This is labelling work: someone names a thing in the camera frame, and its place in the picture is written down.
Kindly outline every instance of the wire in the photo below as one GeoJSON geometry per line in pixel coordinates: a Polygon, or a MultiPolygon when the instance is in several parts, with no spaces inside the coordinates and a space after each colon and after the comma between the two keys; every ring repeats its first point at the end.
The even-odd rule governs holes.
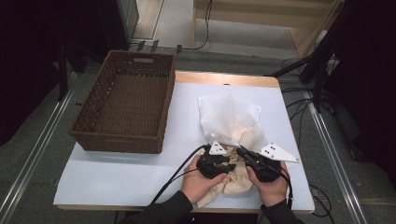
{"type": "Polygon", "coordinates": [[[318,196],[314,195],[313,198],[315,200],[317,200],[317,202],[320,204],[320,206],[322,206],[323,210],[325,210],[326,213],[324,215],[319,215],[319,214],[316,214],[316,213],[312,213],[312,215],[314,215],[316,217],[329,217],[330,221],[332,223],[334,223],[334,219],[332,218],[332,213],[331,213],[331,211],[332,211],[332,203],[330,202],[329,196],[327,196],[327,194],[323,190],[321,190],[320,188],[318,188],[315,185],[309,184],[309,187],[317,189],[319,191],[319,194],[320,193],[323,194],[324,197],[326,198],[326,200],[329,202],[329,208],[327,208],[326,205],[323,203],[323,201],[318,196]]]}
{"type": "Polygon", "coordinates": [[[304,102],[304,101],[300,102],[300,104],[297,105],[296,110],[294,111],[294,114],[291,115],[291,117],[289,118],[289,120],[294,119],[294,117],[296,117],[298,114],[304,112],[310,103],[312,103],[312,99],[305,100],[305,102],[304,102]],[[300,108],[300,106],[301,106],[303,103],[307,103],[307,104],[304,106],[303,109],[298,110],[298,109],[300,108]]]}
{"type": "Polygon", "coordinates": [[[308,89],[305,87],[292,87],[292,88],[286,88],[282,90],[282,93],[290,92],[290,91],[313,91],[313,89],[308,89]]]}
{"type": "MultiPolygon", "coordinates": [[[[300,59],[298,59],[298,58],[289,58],[289,59],[285,59],[285,60],[283,60],[283,62],[282,62],[282,64],[281,64],[282,69],[285,68],[285,66],[284,66],[284,65],[285,65],[285,62],[290,61],[290,60],[297,60],[297,61],[303,62],[302,60],[300,60],[300,59]]],[[[291,73],[291,72],[288,72],[288,74],[293,75],[293,76],[299,76],[299,75],[301,74],[300,67],[298,67],[298,68],[296,68],[296,69],[299,71],[299,74],[291,73]]]]}
{"type": "Polygon", "coordinates": [[[178,174],[178,172],[180,172],[180,170],[184,167],[184,165],[191,159],[191,157],[193,155],[195,155],[201,148],[203,147],[210,147],[210,145],[202,145],[198,148],[196,148],[191,154],[190,156],[183,161],[183,163],[178,167],[178,169],[175,171],[175,173],[172,175],[172,177],[168,180],[168,182],[166,182],[163,187],[160,189],[160,191],[158,191],[157,195],[154,197],[154,199],[152,200],[151,204],[157,202],[158,198],[163,194],[163,192],[166,190],[166,188],[168,188],[168,186],[176,179],[179,178],[180,175],[178,177],[175,178],[175,176],[178,174]]]}
{"type": "Polygon", "coordinates": [[[183,174],[178,175],[177,177],[175,177],[175,178],[172,180],[172,182],[174,182],[174,181],[175,181],[176,179],[178,179],[179,177],[188,174],[189,172],[196,171],[196,170],[201,170],[202,168],[204,168],[204,166],[200,166],[200,167],[197,167],[197,168],[195,168],[195,169],[193,169],[193,170],[190,170],[190,171],[188,171],[188,172],[184,172],[183,174]]]}
{"type": "Polygon", "coordinates": [[[117,224],[117,222],[119,222],[119,211],[116,212],[116,214],[114,215],[114,224],[117,224]]]}
{"type": "Polygon", "coordinates": [[[332,69],[331,69],[331,71],[328,71],[329,72],[329,74],[332,74],[333,72],[334,72],[334,68],[336,67],[336,64],[338,65],[339,64],[339,60],[337,60],[337,58],[334,56],[334,58],[331,58],[331,60],[334,60],[334,62],[333,62],[333,64],[332,64],[332,69]]]}
{"type": "MultiPolygon", "coordinates": [[[[209,0],[209,3],[207,4],[207,7],[206,7],[206,13],[205,13],[206,40],[205,40],[204,44],[202,44],[200,47],[195,48],[195,49],[189,49],[189,48],[183,49],[182,48],[183,50],[198,50],[198,49],[203,48],[207,42],[209,42],[209,48],[207,48],[206,50],[212,48],[212,43],[210,43],[210,40],[209,40],[209,21],[210,21],[210,13],[212,11],[212,3],[213,3],[213,0],[209,0]]],[[[177,48],[171,48],[171,47],[157,47],[157,48],[158,49],[177,49],[177,48]]]]}
{"type": "Polygon", "coordinates": [[[286,105],[286,108],[288,108],[288,107],[290,107],[290,106],[292,106],[292,105],[298,104],[298,103],[300,103],[301,101],[306,101],[306,100],[312,100],[312,98],[307,98],[307,99],[302,99],[302,100],[295,101],[295,102],[293,102],[293,103],[291,103],[291,104],[289,104],[289,105],[286,105]]]}
{"type": "Polygon", "coordinates": [[[262,219],[264,218],[264,215],[262,214],[261,216],[260,216],[260,219],[259,219],[259,222],[257,222],[257,224],[262,224],[262,219]]]}
{"type": "Polygon", "coordinates": [[[292,202],[293,202],[293,187],[291,186],[290,176],[289,176],[288,172],[286,172],[286,170],[284,170],[284,169],[282,168],[282,170],[284,170],[284,171],[286,172],[286,175],[287,175],[287,176],[285,176],[284,174],[282,174],[282,172],[279,172],[279,171],[276,170],[274,167],[272,167],[272,166],[270,166],[270,165],[267,165],[267,164],[265,164],[264,162],[262,162],[261,164],[262,164],[263,166],[265,166],[265,168],[270,169],[271,171],[273,171],[273,172],[279,174],[280,176],[282,176],[282,177],[286,180],[286,182],[288,182],[288,185],[289,185],[288,207],[291,209],[292,202]]]}
{"type": "Polygon", "coordinates": [[[301,143],[301,135],[302,135],[302,129],[303,129],[303,117],[304,117],[304,112],[308,108],[308,106],[312,103],[312,101],[308,102],[304,109],[303,112],[301,113],[300,117],[300,127],[299,127],[299,135],[298,135],[298,142],[297,142],[297,147],[300,148],[300,143],[301,143]]]}
{"type": "Polygon", "coordinates": [[[289,175],[289,173],[285,170],[285,168],[282,167],[282,170],[286,173],[286,175],[288,176],[288,179],[290,179],[290,175],[289,175]]]}

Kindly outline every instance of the metal rail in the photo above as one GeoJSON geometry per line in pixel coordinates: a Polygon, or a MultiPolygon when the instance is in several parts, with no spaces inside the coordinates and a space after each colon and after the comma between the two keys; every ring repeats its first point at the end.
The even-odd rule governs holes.
{"type": "MultiPolygon", "coordinates": [[[[306,91],[304,94],[305,97],[312,97],[312,94],[308,91],[306,91]]],[[[343,193],[346,205],[349,209],[350,215],[352,216],[354,223],[368,223],[361,209],[361,204],[359,202],[358,196],[356,195],[355,190],[353,189],[349,178],[347,177],[347,172],[343,164],[341,163],[340,158],[338,157],[338,153],[335,149],[335,146],[332,142],[332,139],[326,128],[322,116],[315,109],[314,105],[309,105],[309,109],[311,111],[312,118],[314,119],[314,122],[318,128],[318,132],[323,142],[323,146],[329,157],[330,164],[332,165],[332,169],[334,170],[338,185],[340,186],[340,189],[343,193]]]]}
{"type": "Polygon", "coordinates": [[[20,173],[12,184],[10,190],[8,191],[7,197],[3,201],[3,204],[0,207],[0,224],[7,224],[12,214],[14,213],[15,208],[18,205],[18,202],[21,199],[22,194],[24,193],[29,181],[40,162],[41,157],[46,150],[48,142],[52,137],[52,134],[58,125],[64,110],[67,107],[67,104],[70,100],[70,97],[76,87],[78,82],[78,74],[73,72],[69,78],[69,86],[70,89],[66,93],[66,96],[62,99],[62,101],[58,102],[55,106],[52,114],[47,121],[46,126],[38,137],[35,146],[33,147],[29,157],[27,158],[25,164],[21,168],[20,173]]]}

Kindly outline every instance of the white tabletop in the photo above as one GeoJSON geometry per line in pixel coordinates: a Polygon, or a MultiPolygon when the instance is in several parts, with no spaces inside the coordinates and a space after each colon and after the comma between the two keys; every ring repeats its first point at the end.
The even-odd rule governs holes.
{"type": "MultiPolygon", "coordinates": [[[[224,92],[236,94],[262,107],[260,117],[267,142],[274,142],[300,159],[287,162],[294,202],[292,210],[315,210],[280,88],[176,83],[169,107],[163,152],[156,155],[85,151],[76,144],[64,168],[53,204],[63,209],[123,210],[150,204],[179,165],[199,146],[207,144],[197,97],[224,92]]],[[[173,182],[157,201],[167,200],[181,186],[173,182]]],[[[194,211],[258,212],[261,205],[255,187],[225,195],[194,211]]]]}

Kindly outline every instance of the wicker basket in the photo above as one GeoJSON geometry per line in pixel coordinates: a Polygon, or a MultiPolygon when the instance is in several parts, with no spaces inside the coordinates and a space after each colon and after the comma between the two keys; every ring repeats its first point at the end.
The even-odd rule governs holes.
{"type": "Polygon", "coordinates": [[[174,85],[173,55],[112,50],[70,134],[85,150],[161,153],[174,85]]]}

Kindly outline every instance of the hand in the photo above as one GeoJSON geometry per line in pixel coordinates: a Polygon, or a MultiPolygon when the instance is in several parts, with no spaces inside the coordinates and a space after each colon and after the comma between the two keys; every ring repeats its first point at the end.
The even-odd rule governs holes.
{"type": "MultiPolygon", "coordinates": [[[[286,168],[285,162],[280,163],[282,168],[288,171],[286,168]]],[[[262,183],[259,179],[257,179],[256,174],[254,173],[253,169],[247,166],[247,174],[249,180],[256,186],[257,190],[259,191],[260,198],[262,199],[262,203],[266,207],[270,207],[277,203],[282,202],[286,199],[286,192],[288,190],[288,182],[280,176],[274,182],[269,183],[262,183]]]]}
{"type": "Polygon", "coordinates": [[[183,175],[181,191],[187,196],[191,203],[197,203],[206,193],[227,176],[220,174],[213,179],[204,177],[197,169],[197,162],[201,155],[195,155],[192,162],[184,169],[184,172],[191,171],[183,175]]]}

